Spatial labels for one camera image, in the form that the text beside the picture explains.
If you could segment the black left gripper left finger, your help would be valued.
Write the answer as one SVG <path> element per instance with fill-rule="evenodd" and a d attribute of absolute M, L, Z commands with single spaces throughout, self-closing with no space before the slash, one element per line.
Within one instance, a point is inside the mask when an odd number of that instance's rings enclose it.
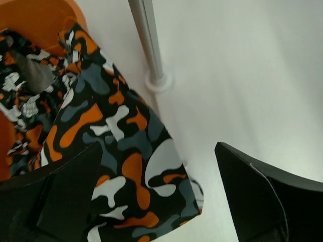
<path fill-rule="evenodd" d="M 82 241 L 101 156 L 94 142 L 1 182 L 1 241 Z"/>

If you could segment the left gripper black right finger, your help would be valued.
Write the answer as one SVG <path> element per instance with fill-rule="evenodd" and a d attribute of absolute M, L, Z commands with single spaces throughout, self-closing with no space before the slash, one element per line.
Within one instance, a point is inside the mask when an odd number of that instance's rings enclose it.
<path fill-rule="evenodd" d="M 214 151 L 239 241 L 322 241 L 322 183 L 223 142 Z"/>

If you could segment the orange camouflage shorts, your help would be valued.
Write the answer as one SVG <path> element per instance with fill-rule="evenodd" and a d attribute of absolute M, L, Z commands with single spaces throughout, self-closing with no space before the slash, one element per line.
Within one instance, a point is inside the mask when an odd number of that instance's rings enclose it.
<path fill-rule="evenodd" d="M 200 215 L 155 112 L 81 26 L 59 43 L 1 31 L 1 241 L 152 241 Z"/>

